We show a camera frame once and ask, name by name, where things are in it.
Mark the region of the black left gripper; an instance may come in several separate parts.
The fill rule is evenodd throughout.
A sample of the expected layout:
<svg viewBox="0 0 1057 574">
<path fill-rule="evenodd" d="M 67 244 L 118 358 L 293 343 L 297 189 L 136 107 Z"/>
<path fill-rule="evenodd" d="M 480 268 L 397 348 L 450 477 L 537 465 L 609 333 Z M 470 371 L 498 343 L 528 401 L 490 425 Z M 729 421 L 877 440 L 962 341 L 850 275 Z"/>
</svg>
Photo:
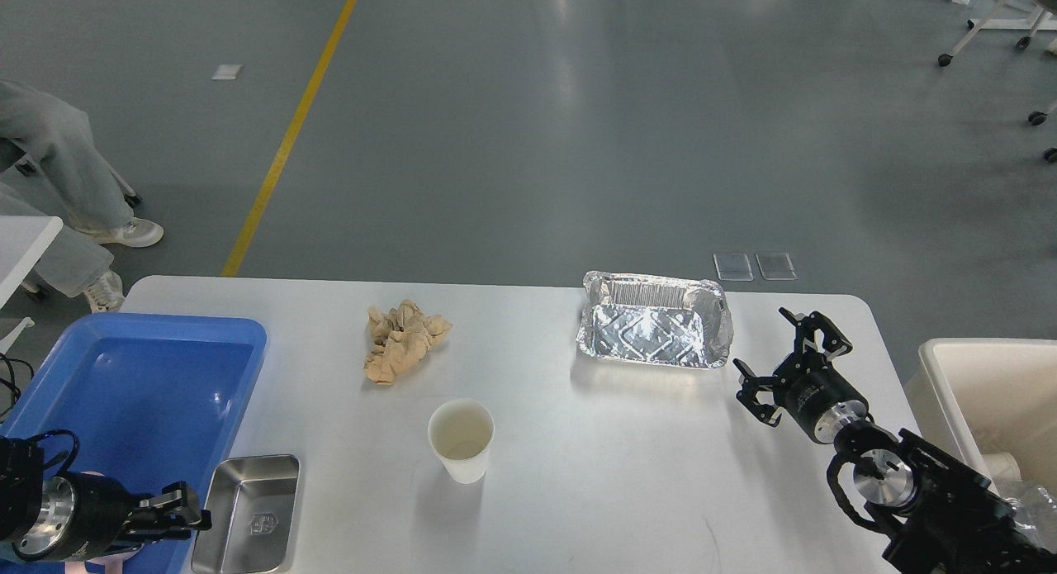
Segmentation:
<svg viewBox="0 0 1057 574">
<path fill-rule="evenodd" d="M 126 524 L 132 514 L 132 529 Z M 212 527 L 211 511 L 187 482 L 137 498 L 113 477 L 49 477 L 33 524 L 35 562 L 86 562 Z"/>
</svg>

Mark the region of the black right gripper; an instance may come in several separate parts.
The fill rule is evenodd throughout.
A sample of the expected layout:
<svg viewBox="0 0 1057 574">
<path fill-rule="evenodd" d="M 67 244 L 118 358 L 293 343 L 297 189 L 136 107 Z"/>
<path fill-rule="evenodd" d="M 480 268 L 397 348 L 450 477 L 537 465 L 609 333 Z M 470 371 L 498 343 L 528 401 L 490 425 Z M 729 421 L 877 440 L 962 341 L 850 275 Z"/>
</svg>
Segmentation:
<svg viewBox="0 0 1057 574">
<path fill-rule="evenodd" d="M 794 314 L 779 307 L 779 314 L 795 329 L 793 351 L 769 376 L 758 376 L 747 363 L 734 358 L 741 376 L 736 400 L 771 428 L 780 424 L 785 409 L 814 443 L 831 444 L 843 427 L 869 414 L 869 402 L 832 367 L 853 345 L 819 311 Z M 771 402 L 761 402 L 760 393 L 769 393 Z"/>
</svg>

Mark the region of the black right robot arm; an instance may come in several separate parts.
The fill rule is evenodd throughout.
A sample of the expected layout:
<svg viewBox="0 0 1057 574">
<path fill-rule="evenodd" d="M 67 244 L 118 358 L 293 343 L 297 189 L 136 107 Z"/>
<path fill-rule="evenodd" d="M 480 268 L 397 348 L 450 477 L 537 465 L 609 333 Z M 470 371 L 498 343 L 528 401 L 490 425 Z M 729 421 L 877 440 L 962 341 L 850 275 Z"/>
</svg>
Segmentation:
<svg viewBox="0 0 1057 574">
<path fill-rule="evenodd" d="M 1053 573 L 1053 552 L 1031 541 L 993 481 L 922 436 L 882 428 L 834 367 L 852 344 L 818 311 L 779 313 L 795 330 L 792 352 L 769 376 L 735 359 L 736 399 L 769 427 L 792 416 L 833 448 L 824 473 L 839 510 L 888 538 L 883 559 L 901 573 Z"/>
</svg>

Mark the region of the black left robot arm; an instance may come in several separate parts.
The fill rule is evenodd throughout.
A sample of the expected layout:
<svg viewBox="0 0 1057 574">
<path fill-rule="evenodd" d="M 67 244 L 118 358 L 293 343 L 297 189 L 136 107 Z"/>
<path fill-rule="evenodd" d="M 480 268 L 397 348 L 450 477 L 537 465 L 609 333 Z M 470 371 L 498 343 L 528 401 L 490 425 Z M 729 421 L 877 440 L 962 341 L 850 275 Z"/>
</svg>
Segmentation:
<svg viewBox="0 0 1057 574">
<path fill-rule="evenodd" d="M 211 529 L 185 481 L 133 494 L 114 477 L 72 473 L 78 451 L 68 429 L 2 439 L 2 542 L 18 562 L 87 562 Z"/>
</svg>

